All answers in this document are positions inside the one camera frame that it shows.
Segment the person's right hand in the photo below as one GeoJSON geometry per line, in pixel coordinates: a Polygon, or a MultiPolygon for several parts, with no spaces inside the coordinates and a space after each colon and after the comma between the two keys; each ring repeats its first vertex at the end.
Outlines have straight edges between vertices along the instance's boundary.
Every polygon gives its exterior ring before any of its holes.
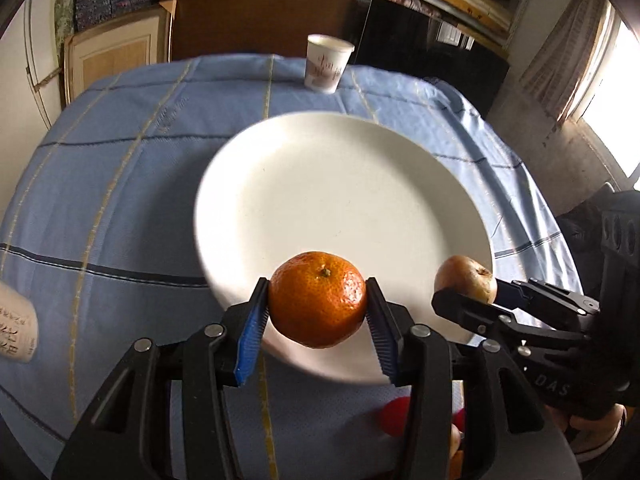
{"type": "Polygon", "coordinates": [[[567,415],[557,408],[547,408],[556,426],[560,428],[578,463],[595,460],[614,443],[626,425],[627,409],[615,404],[603,418],[585,419],[567,415]]]}

